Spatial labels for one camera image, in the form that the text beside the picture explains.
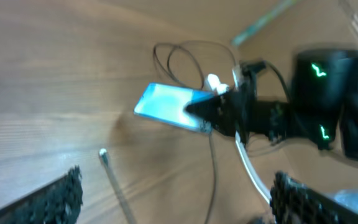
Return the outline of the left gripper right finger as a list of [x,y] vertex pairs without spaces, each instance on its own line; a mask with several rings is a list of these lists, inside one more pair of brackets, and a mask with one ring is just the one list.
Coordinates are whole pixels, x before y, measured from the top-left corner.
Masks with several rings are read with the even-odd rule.
[[358,224],[358,212],[277,172],[270,190],[275,223]]

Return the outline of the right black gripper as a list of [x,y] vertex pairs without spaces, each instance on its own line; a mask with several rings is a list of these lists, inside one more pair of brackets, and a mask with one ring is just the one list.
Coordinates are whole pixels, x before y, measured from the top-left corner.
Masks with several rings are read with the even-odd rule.
[[234,129],[247,144],[251,133],[269,133],[269,112],[257,97],[258,74],[266,69],[263,61],[241,62],[232,69],[234,86],[228,93],[204,97],[185,106],[185,111],[211,124],[228,124],[225,101]]

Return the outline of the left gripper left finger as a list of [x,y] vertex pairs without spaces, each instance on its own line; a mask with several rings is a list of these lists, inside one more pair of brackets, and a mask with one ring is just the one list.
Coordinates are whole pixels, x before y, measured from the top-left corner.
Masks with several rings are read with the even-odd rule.
[[74,166],[59,179],[0,208],[0,223],[76,223],[83,205],[81,170]]

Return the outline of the blue Samsung Galaxy smartphone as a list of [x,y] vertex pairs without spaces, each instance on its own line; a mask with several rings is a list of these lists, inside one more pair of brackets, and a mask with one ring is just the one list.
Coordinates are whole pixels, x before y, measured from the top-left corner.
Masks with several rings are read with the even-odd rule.
[[212,96],[208,91],[150,83],[136,104],[134,114],[197,133],[211,134],[211,124],[189,114],[185,108]]

